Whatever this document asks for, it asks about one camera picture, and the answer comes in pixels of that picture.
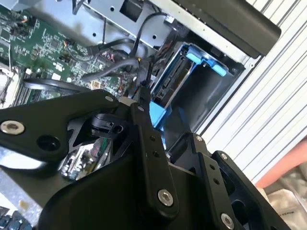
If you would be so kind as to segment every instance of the white metal siding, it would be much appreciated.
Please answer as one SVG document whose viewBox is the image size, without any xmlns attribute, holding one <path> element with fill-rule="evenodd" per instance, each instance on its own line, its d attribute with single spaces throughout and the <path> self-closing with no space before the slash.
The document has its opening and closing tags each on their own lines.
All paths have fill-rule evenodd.
<svg viewBox="0 0 307 230">
<path fill-rule="evenodd" d="M 282 29 L 203 134 L 256 182 L 307 135 L 307 0 L 248 0 Z"/>
</svg>

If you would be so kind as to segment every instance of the mounting hole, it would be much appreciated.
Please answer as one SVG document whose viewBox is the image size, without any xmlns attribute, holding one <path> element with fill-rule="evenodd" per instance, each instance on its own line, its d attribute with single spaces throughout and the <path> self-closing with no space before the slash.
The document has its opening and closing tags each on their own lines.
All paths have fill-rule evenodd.
<svg viewBox="0 0 307 230">
<path fill-rule="evenodd" d="M 115 126 L 113 129 L 114 133 L 121 133 L 124 130 L 123 126 Z"/>
<path fill-rule="evenodd" d="M 37 139 L 37 145 L 45 151 L 55 151 L 60 147 L 60 141 L 51 135 L 42 135 Z"/>
<path fill-rule="evenodd" d="M 214 183 L 216 184 L 220 184 L 220 182 L 218 180 L 216 180 L 215 178 L 213 178 Z"/>
<path fill-rule="evenodd" d="M 159 155 L 159 153 L 158 153 L 157 151 L 153 151 L 153 155 L 154 155 L 155 157 L 160 157 L 160 155 Z"/>
</svg>

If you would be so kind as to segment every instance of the silver metal panel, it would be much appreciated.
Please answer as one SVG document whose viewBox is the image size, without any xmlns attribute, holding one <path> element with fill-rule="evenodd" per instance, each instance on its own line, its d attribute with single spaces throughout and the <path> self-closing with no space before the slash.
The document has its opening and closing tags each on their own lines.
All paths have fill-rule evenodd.
<svg viewBox="0 0 307 230">
<path fill-rule="evenodd" d="M 90 4 L 85 4 L 96 13 L 107 17 L 112 23 L 116 24 L 122 30 L 136 37 L 145 18 L 155 13 L 152 7 L 144 3 L 144 8 L 136 22 L 120 12 L 124 0 L 91 0 Z M 150 47 L 161 46 L 171 31 L 171 28 L 164 24 L 164 16 L 152 18 L 144 26 L 141 40 Z"/>
<path fill-rule="evenodd" d="M 208 150 L 227 152 L 255 183 L 307 135 L 307 1 L 249 2 L 281 27 L 282 36 L 198 133 L 205 129 Z"/>
<path fill-rule="evenodd" d="M 243 63 L 248 57 L 242 50 L 230 43 L 228 40 L 218 35 L 217 32 L 206 26 L 206 24 L 199 21 L 183 8 L 178 6 L 172 0 L 150 0 L 156 6 L 160 7 L 163 11 L 167 12 L 176 18 L 183 25 L 188 27 L 191 31 L 198 36 L 218 48 L 220 51 L 228 55 L 236 62 Z"/>
<path fill-rule="evenodd" d="M 41 0 L 29 11 L 85 46 L 102 42 L 104 22 L 100 18 L 94 17 L 84 7 L 79 9 L 77 15 L 73 15 L 71 0 L 58 2 Z M 106 25 L 106 43 L 127 37 L 129 35 L 123 34 L 122 30 L 110 24 Z M 118 48 L 130 51 L 129 46 L 119 46 Z M 150 53 L 151 50 L 146 51 L 144 46 L 140 46 L 137 55 L 143 57 L 146 52 Z"/>
<path fill-rule="evenodd" d="M 13 11 L 21 11 L 34 6 L 40 0 L 0 0 L 0 5 Z"/>
</svg>

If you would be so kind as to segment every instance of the silver screw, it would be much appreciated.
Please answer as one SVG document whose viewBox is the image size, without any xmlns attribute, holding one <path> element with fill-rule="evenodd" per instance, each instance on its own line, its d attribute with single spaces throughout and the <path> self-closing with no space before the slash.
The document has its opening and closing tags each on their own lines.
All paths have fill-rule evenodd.
<svg viewBox="0 0 307 230">
<path fill-rule="evenodd" d="M 158 192 L 158 198 L 163 205 L 168 207 L 172 206 L 174 203 L 173 196 L 166 189 L 161 189 Z"/>
<path fill-rule="evenodd" d="M 201 136 L 196 136 L 196 139 L 197 139 L 198 141 L 202 142 Z"/>
<path fill-rule="evenodd" d="M 105 98 L 106 98 L 109 102 L 112 102 L 112 101 L 113 101 L 113 98 L 112 98 L 112 97 L 106 96 Z"/>
<path fill-rule="evenodd" d="M 3 133 L 10 135 L 19 135 L 24 132 L 24 125 L 18 121 L 4 121 L 0 125 Z"/>
<path fill-rule="evenodd" d="M 141 110 L 142 112 L 144 112 L 144 108 L 142 106 L 138 106 L 138 109 Z"/>
<path fill-rule="evenodd" d="M 235 229 L 234 222 L 232 221 L 232 219 L 226 213 L 221 214 L 221 220 L 228 229 L 230 229 L 230 230 Z"/>
<path fill-rule="evenodd" d="M 223 154 L 223 153 L 221 153 L 221 157 L 222 157 L 224 160 L 227 160 L 227 159 L 228 159 L 228 157 L 227 157 L 225 154 Z"/>
</svg>

